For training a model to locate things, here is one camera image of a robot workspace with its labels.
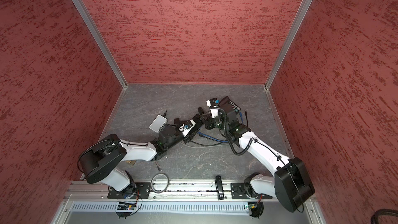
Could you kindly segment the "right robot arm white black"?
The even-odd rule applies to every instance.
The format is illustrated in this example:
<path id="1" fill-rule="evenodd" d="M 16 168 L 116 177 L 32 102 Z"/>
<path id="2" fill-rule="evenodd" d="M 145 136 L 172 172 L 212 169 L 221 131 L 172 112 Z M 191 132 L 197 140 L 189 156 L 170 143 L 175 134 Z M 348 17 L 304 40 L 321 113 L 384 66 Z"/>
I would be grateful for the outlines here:
<path id="1" fill-rule="evenodd" d="M 261 174 L 248 177 L 249 192 L 275 197 L 289 212 L 302 212 L 304 203 L 315 188 L 304 162 L 298 157 L 289 158 L 262 141 L 247 125 L 240 123 L 238 111 L 230 103 L 207 103 L 206 114 L 211 128 L 220 129 L 227 144 L 237 156 L 253 155 L 271 173 L 273 179 Z"/>

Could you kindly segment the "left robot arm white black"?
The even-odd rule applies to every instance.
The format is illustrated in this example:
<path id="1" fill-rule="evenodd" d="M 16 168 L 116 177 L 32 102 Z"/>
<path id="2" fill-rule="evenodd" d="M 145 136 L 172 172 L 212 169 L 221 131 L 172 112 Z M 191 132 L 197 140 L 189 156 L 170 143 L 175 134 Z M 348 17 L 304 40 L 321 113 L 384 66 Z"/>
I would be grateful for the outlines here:
<path id="1" fill-rule="evenodd" d="M 203 125 L 200 117 L 196 114 L 190 120 L 175 119 L 173 124 L 168 124 L 164 116 L 158 115 L 150 125 L 158 137 L 148 143 L 128 142 L 110 134 L 81 153 L 78 168 L 89 184 L 105 183 L 117 192 L 134 188 L 132 177 L 120 170 L 119 164 L 133 160 L 160 160 L 175 145 L 194 138 Z"/>

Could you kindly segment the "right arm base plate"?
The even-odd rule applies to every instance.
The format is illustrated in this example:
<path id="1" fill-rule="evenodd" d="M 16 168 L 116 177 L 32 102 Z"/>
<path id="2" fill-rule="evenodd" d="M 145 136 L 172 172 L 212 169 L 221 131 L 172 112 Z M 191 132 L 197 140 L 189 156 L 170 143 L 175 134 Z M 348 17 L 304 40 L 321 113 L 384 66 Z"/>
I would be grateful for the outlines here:
<path id="1" fill-rule="evenodd" d="M 265 194 L 255 193 L 250 183 L 231 183 L 231 196 L 234 200 L 260 200 L 261 197 L 264 200 L 270 200 L 273 198 Z"/>

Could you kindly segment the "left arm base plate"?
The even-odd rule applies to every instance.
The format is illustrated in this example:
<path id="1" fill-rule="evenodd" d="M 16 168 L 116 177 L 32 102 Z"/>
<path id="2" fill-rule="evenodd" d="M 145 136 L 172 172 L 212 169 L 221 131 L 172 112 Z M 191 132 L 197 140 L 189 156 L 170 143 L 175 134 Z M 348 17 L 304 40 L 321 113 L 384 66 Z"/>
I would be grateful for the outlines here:
<path id="1" fill-rule="evenodd" d="M 131 183 L 125 189 L 117 191 L 108 187 L 108 199 L 148 199 L 151 191 L 150 183 Z"/>

